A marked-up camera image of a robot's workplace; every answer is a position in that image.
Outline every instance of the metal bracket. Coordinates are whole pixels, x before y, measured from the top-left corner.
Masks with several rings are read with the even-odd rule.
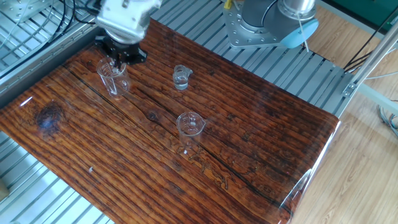
[[[239,9],[233,4],[231,9],[224,9],[225,27],[232,48],[247,49],[258,47],[282,46],[279,41],[265,28],[248,29],[242,19],[243,2],[239,2]]]
[[[358,87],[357,84],[354,84],[354,83],[348,84],[348,86],[343,91],[343,96],[351,97],[351,95],[355,92],[357,87]]]

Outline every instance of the metal grid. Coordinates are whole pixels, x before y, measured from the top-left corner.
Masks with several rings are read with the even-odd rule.
[[[348,103],[341,93],[351,74],[301,47],[232,49],[222,9],[219,0],[165,0],[152,18],[291,94],[340,116]],[[58,7],[52,26],[56,18],[59,22],[61,11]],[[51,34],[48,29],[49,33],[42,30],[34,35],[44,40]],[[113,223],[4,133],[0,133],[0,178],[12,192],[0,202],[2,222]]]
[[[4,133],[0,179],[10,196],[0,202],[1,223],[113,223]]]
[[[39,12],[25,22],[17,24],[17,22],[8,18],[5,13],[0,12],[0,43],[2,44],[7,36],[9,38],[0,49],[0,85],[7,81],[6,75],[14,69],[18,64],[35,54],[48,41],[59,35],[55,34],[63,14],[63,2],[53,0],[53,4],[43,11]],[[86,1],[77,0],[76,4],[83,5]],[[66,0],[67,10],[65,19],[61,25],[61,31],[69,23],[72,17],[72,0]],[[77,16],[88,18],[90,15],[85,11],[76,11]],[[78,26],[73,22],[70,27]]]

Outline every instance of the robotic arm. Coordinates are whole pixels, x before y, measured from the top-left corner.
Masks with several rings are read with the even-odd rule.
[[[109,57],[115,66],[122,63],[134,65],[145,62],[147,52],[139,47],[146,35],[150,14],[163,0],[105,0],[96,17],[105,34],[97,36],[95,44]]]
[[[149,26],[150,14],[163,0],[103,0],[96,23],[104,28],[95,44],[115,59],[115,67],[146,61],[139,47]],[[235,0],[236,7],[224,9],[232,47],[294,48],[317,29],[315,0]]]

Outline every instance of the small glass cup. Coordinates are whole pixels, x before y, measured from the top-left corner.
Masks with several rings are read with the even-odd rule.
[[[178,117],[177,128],[184,148],[199,145],[205,124],[205,120],[194,112],[183,113]]]
[[[131,81],[125,63],[118,69],[114,66],[114,60],[106,57],[99,61],[97,72],[112,97],[121,98],[129,92]]]
[[[178,90],[184,90],[188,87],[188,77],[193,71],[183,65],[177,65],[174,67],[173,81],[174,86]]]

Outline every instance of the wooden floor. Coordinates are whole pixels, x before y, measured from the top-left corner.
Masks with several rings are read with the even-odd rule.
[[[321,25],[308,41],[310,49],[338,66],[343,67],[370,36],[325,9],[318,9],[318,18]],[[363,54],[378,42],[372,41]],[[396,71],[398,50],[371,76]],[[398,100],[398,75],[365,82]],[[398,223],[398,138],[381,123],[376,104],[360,93],[341,121],[292,223]]]

